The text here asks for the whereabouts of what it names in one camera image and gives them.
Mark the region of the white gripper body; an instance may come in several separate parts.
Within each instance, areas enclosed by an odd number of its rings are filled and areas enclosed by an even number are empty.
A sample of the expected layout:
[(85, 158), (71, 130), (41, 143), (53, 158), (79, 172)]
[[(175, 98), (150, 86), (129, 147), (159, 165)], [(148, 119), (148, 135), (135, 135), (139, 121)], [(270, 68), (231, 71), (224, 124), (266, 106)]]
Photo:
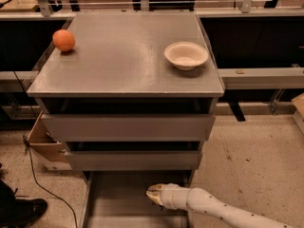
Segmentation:
[(167, 209), (188, 211), (187, 197), (190, 189), (176, 184), (165, 184), (160, 192), (161, 204)]

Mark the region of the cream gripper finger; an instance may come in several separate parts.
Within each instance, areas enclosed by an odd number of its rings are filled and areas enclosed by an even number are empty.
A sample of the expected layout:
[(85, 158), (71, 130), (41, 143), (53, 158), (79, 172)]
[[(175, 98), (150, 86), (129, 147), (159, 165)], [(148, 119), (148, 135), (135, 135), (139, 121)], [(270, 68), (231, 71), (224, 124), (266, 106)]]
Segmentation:
[(147, 192), (146, 195), (155, 203), (157, 203), (160, 206), (163, 206), (162, 200), (161, 200), (161, 196), (159, 194), (154, 194), (151, 192)]
[(163, 183), (151, 185), (147, 188), (148, 193), (159, 193), (164, 187)]

